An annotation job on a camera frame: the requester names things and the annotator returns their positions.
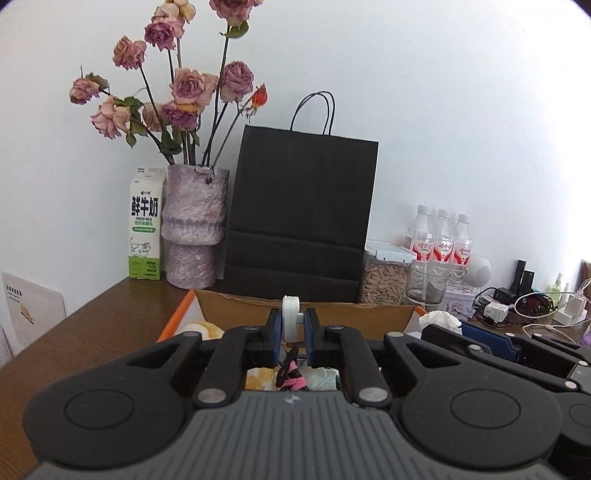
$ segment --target white paper card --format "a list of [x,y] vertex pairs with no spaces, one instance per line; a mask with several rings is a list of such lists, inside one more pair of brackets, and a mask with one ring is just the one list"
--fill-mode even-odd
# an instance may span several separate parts
[[27,347],[66,318],[61,293],[2,273],[8,311],[18,343]]
[[6,365],[12,359],[8,341],[4,335],[4,330],[0,327],[0,368]]

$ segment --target white box lid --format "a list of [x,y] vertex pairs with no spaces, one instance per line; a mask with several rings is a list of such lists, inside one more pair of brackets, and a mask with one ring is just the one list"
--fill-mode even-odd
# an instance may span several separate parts
[[382,262],[409,264],[417,259],[417,254],[408,248],[399,247],[386,242],[369,241],[365,244],[365,252]]

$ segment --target plastic water bottle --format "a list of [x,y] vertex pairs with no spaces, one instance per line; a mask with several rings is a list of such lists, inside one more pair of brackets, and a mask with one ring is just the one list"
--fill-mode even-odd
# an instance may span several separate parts
[[433,252],[433,233],[429,225],[429,208],[419,205],[418,215],[413,220],[404,238],[404,246],[417,254],[417,261],[426,262]]
[[452,213],[442,208],[437,212],[437,222],[433,226],[433,254],[430,261],[447,264],[452,260],[454,234],[449,219]]
[[459,214],[457,216],[457,225],[455,231],[455,246],[452,256],[452,277],[450,279],[453,283],[460,283],[466,274],[468,261],[472,254],[472,237],[468,231],[470,225],[470,217],[468,215]]

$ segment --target black circular pad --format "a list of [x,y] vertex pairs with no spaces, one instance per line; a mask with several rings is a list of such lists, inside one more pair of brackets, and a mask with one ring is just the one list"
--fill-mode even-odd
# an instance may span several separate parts
[[537,385],[477,362],[430,369],[400,420],[445,463],[500,471],[548,458],[562,427],[558,402]]
[[501,429],[519,417],[519,404],[510,395],[490,389],[462,392],[452,400],[452,412],[468,426]]
[[84,429],[108,429],[125,422],[134,413],[134,400],[116,390],[93,390],[72,398],[66,417]]
[[184,408],[157,371],[105,366],[35,395],[23,424],[39,460],[104,470],[165,448],[184,424]]

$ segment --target flower vase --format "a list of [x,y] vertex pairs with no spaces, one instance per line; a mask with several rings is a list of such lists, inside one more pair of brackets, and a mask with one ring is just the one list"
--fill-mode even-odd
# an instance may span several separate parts
[[198,290],[216,281],[215,245],[226,237],[229,177],[225,168],[168,167],[162,237],[166,280],[175,287]]

